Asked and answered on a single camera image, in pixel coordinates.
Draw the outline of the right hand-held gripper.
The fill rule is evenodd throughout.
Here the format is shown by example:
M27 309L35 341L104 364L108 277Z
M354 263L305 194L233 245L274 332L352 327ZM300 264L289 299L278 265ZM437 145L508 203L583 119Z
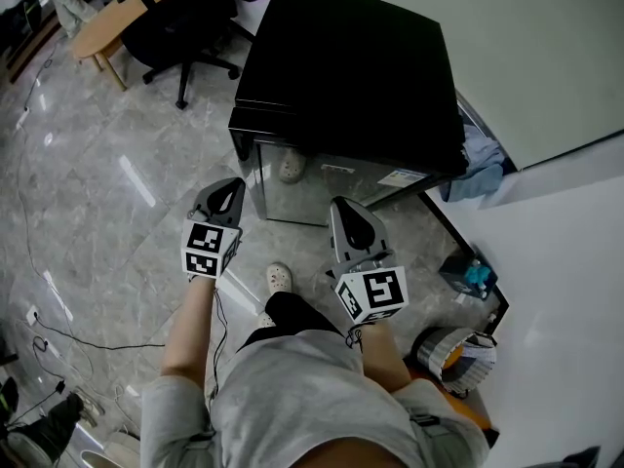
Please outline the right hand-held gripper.
M409 305L406 272L397 263L383 222L359 203L331 200L331 286L354 324L390 318Z

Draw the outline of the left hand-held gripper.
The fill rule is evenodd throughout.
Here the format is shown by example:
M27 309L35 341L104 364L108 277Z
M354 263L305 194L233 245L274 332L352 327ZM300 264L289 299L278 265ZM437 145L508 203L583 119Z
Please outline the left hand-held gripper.
M218 279L236 255L246 184L240 177L219 180L197 195L182 227L180 255L189 279Z

